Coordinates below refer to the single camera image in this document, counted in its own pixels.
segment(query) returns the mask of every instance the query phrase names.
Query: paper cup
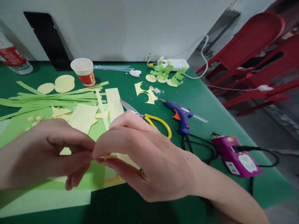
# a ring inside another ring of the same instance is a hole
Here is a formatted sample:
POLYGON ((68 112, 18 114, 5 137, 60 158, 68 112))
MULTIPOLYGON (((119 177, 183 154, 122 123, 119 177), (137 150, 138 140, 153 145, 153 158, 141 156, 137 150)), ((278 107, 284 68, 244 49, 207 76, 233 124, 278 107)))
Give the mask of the paper cup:
POLYGON ((77 58, 71 62, 74 70, 83 85, 92 86, 96 83, 93 73, 93 62, 87 58, 77 58))

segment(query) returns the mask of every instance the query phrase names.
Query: scissors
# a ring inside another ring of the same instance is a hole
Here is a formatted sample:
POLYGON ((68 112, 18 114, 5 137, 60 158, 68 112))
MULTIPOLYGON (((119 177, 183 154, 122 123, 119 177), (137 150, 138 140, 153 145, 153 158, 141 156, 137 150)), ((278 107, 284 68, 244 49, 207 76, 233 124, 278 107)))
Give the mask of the scissors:
POLYGON ((123 100, 120 100, 121 104, 124 106, 124 108, 128 111, 132 111, 134 114, 137 114, 139 117, 145 119, 151 126, 153 126, 154 128, 157 129, 157 127, 153 124, 153 122, 151 121, 151 119, 153 120, 156 120, 158 122, 160 122, 161 124, 164 125, 164 127, 167 129, 167 132, 168 132, 168 138, 171 139, 172 137, 172 133, 171 133, 171 130, 170 130, 170 127, 168 126, 168 124, 166 124, 165 121, 163 121, 162 119, 160 118, 157 118, 157 117, 154 117, 154 116, 151 116, 151 115, 148 115, 148 114, 145 114, 145 115, 141 115, 137 112, 137 110, 135 110, 130 104, 126 103, 125 101, 123 100))

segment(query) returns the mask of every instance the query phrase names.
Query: green table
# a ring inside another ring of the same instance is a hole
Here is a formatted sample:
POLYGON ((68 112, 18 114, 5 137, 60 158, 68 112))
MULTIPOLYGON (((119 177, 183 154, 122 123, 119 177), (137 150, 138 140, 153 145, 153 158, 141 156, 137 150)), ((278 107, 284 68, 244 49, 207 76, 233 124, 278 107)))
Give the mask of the green table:
MULTIPOLYGON (((211 139, 212 132, 221 135, 234 135, 241 144, 255 146, 246 132, 240 127, 229 112, 221 105, 216 97, 208 90, 201 80, 184 78, 184 83, 179 87, 170 87, 166 83, 150 83, 145 76, 149 74, 146 63, 116 63, 130 65, 136 70, 141 70, 141 77, 135 78, 125 72, 96 70, 97 81, 109 81, 106 88, 118 88, 122 100, 131 104, 139 113, 148 113, 164 120, 170 126, 173 137, 171 141, 180 146, 181 136, 176 132, 177 121, 172 120, 173 112, 168 110, 160 102, 154 105, 146 104, 148 100, 145 94, 136 96, 134 84, 144 81, 142 88, 149 86, 164 90, 159 98, 173 100, 194 111, 209 123, 190 119, 191 134, 206 140, 211 139)), ((20 76, 10 71, 3 64, 0 65, 0 97, 9 98, 18 92, 25 90, 16 84, 21 80, 33 88, 45 82, 54 82, 63 74, 75 76, 74 72, 57 72, 49 62, 32 62, 33 73, 20 76)), ((195 77, 195 73, 189 69, 187 74, 195 77)), ((79 79, 75 78, 75 89, 83 88, 79 79)), ((0 116, 18 111, 18 108, 8 108, 0 105, 0 116)), ((165 128, 155 123, 157 128, 167 134, 165 128)), ((204 147, 194 146, 194 153, 201 159, 209 158, 210 152, 204 147)), ((269 160, 261 152, 251 152, 258 164, 268 165, 269 160)), ((218 158, 211 166, 225 173, 242 187, 248 190, 249 179, 230 175, 222 160, 218 158)), ((277 204, 291 197, 293 190, 285 178, 276 168, 264 168, 264 173, 255 177, 254 198, 263 207, 277 204)), ((72 208, 57 209, 45 212, 36 212, 14 217, 0 219, 0 223, 206 223, 206 220, 215 220, 213 209, 209 202, 198 197, 188 196, 170 202, 147 203, 129 185, 122 184, 104 190, 92 192, 91 204, 72 208)))

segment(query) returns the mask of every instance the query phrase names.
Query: hand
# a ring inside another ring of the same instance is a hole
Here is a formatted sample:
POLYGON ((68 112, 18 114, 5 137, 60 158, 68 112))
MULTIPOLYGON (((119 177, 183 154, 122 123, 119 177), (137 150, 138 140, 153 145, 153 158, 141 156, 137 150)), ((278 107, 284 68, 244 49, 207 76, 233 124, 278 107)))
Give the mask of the hand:
POLYGON ((113 168, 148 202, 195 195, 196 180, 205 175, 206 167, 198 157, 176 147, 130 111, 116 118, 109 131, 97 140, 93 157, 113 168), (118 158, 100 158, 112 152, 128 154, 143 171, 118 158))
POLYGON ((63 119, 48 119, 0 149, 0 189, 68 176, 67 190, 79 185, 88 170, 95 142, 63 119), (59 155, 69 147, 71 155, 59 155))

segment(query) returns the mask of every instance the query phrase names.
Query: yellow scissors handle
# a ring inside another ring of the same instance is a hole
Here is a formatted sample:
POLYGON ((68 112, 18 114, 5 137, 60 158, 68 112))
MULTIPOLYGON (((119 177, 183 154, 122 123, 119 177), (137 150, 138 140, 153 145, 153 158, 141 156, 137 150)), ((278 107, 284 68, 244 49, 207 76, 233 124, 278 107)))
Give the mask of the yellow scissors handle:
POLYGON ((154 116, 152 116, 152 115, 148 115, 148 114, 145 114, 144 116, 145 116, 144 119, 145 119, 151 126, 153 126, 153 127, 156 128, 156 129, 157 129, 157 127, 153 124, 153 122, 151 121, 151 119, 156 120, 156 121, 160 122, 161 124, 163 124, 164 127, 167 129, 167 132, 168 132, 168 138, 171 139, 171 137, 172 137, 171 129, 170 129, 170 127, 168 126, 168 124, 167 124, 165 121, 163 121, 163 120, 160 119, 160 118, 154 117, 154 116))

